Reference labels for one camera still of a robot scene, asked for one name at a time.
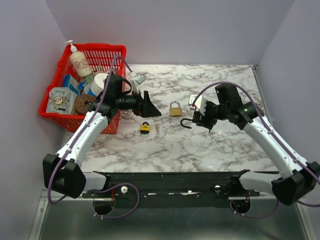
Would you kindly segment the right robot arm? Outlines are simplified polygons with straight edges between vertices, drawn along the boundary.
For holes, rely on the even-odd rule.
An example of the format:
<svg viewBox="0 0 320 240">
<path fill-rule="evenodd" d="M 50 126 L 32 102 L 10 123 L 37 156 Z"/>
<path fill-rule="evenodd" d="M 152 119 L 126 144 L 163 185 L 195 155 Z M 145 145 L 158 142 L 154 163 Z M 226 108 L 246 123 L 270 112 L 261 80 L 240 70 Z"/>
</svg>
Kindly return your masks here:
<svg viewBox="0 0 320 240">
<path fill-rule="evenodd" d="M 290 206 L 314 190 L 320 182 L 319 163 L 308 162 L 298 154 L 271 126 L 243 87 L 229 81 L 211 86 L 215 88 L 217 104 L 205 99 L 201 92 L 190 95 L 188 105 L 193 110 L 192 122 L 211 130 L 217 121 L 229 121 L 262 148 L 278 171 L 268 174 L 244 170 L 230 183 L 230 191 L 236 196 L 247 190 L 269 193 Z"/>
</svg>

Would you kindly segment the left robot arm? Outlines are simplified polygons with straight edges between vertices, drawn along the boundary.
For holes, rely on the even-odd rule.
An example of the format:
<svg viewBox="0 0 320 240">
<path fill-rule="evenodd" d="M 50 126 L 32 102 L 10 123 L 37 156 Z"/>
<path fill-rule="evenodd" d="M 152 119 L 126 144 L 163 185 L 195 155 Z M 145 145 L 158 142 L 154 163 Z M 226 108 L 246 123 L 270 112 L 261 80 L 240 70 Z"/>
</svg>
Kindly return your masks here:
<svg viewBox="0 0 320 240">
<path fill-rule="evenodd" d="M 74 199 L 84 191 L 94 191 L 101 198 L 110 194 L 106 174 L 81 170 L 89 148 L 120 110 L 130 110 L 142 118 L 162 115 L 151 102 L 148 91 L 139 89 L 146 77 L 134 72 L 130 76 L 130 80 L 116 74 L 107 76 L 103 91 L 89 105 L 73 136 L 56 154 L 44 157 L 43 176 L 48 194 L 55 191 Z"/>
</svg>

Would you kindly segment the black padlock with keys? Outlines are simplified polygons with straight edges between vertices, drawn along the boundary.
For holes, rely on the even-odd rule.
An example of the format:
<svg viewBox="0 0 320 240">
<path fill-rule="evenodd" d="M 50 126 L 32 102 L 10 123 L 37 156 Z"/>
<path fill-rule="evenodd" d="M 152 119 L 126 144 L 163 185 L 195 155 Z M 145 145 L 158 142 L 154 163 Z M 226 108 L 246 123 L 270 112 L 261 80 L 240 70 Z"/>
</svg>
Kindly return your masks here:
<svg viewBox="0 0 320 240">
<path fill-rule="evenodd" d="M 180 125 L 183 127 L 183 128 L 186 128 L 186 129 L 192 129 L 192 126 L 191 124 L 196 124 L 197 122 L 192 119 L 192 118 L 182 118 L 180 120 Z"/>
</svg>

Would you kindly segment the large brass padlock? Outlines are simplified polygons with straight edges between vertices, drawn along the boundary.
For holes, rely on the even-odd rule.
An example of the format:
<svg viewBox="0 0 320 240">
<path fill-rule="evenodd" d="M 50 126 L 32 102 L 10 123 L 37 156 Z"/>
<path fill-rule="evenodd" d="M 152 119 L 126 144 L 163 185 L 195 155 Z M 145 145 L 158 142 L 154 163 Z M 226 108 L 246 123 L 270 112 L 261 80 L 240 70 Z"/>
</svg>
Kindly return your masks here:
<svg viewBox="0 0 320 240">
<path fill-rule="evenodd" d="M 169 115 L 170 117 L 182 117 L 183 111 L 181 105 L 178 101 L 172 101 L 169 106 Z"/>
</svg>

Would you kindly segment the yellow black padlock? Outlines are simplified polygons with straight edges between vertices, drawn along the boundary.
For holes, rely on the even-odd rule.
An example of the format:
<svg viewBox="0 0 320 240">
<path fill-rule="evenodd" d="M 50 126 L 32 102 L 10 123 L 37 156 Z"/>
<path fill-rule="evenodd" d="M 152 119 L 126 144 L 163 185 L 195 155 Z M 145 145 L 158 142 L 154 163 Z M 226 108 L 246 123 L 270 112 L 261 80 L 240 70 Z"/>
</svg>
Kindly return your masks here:
<svg viewBox="0 0 320 240">
<path fill-rule="evenodd" d="M 149 125 L 148 122 L 145 121 L 145 122 L 142 123 L 142 125 L 140 127 L 140 133 L 144 134 L 144 135 L 150 133 L 150 125 Z"/>
</svg>

